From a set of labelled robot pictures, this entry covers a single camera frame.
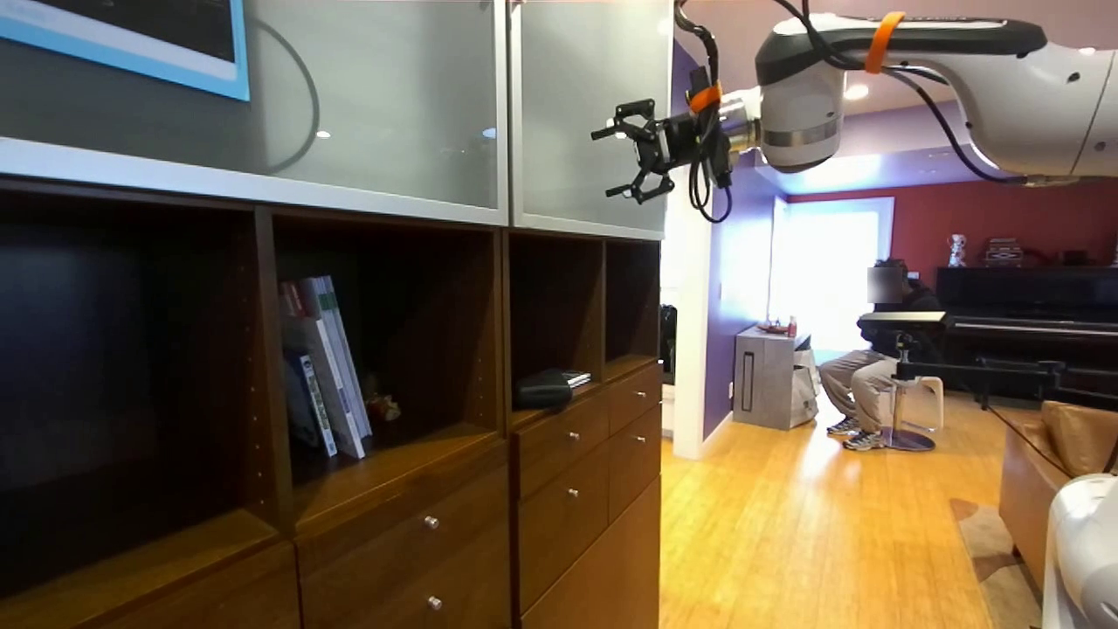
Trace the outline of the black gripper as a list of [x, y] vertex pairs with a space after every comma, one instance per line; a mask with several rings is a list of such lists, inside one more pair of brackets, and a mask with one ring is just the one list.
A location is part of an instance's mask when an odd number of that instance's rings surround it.
[[635, 178], [612, 185], [607, 195], [631, 204], [659, 199], [676, 190], [671, 172], [706, 167], [719, 190], [729, 185], [729, 138], [714, 105], [704, 112], [654, 115], [654, 101], [621, 101], [593, 138], [624, 135], [635, 144]]

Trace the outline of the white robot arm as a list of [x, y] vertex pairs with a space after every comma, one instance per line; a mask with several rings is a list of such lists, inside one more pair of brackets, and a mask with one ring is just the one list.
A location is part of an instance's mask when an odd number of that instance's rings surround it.
[[783, 176], [839, 153], [846, 75], [885, 73], [910, 84], [941, 122], [958, 162], [990, 180], [1080, 180], [1118, 176], [1118, 54], [1059, 44], [1043, 23], [1013, 18], [813, 14], [796, 2], [754, 53], [754, 87], [719, 87], [718, 37], [686, 9], [709, 67], [687, 109], [656, 119], [656, 101], [621, 101], [600, 135], [635, 148], [635, 176], [612, 195], [666, 195], [680, 163], [709, 167], [729, 190], [737, 153]]

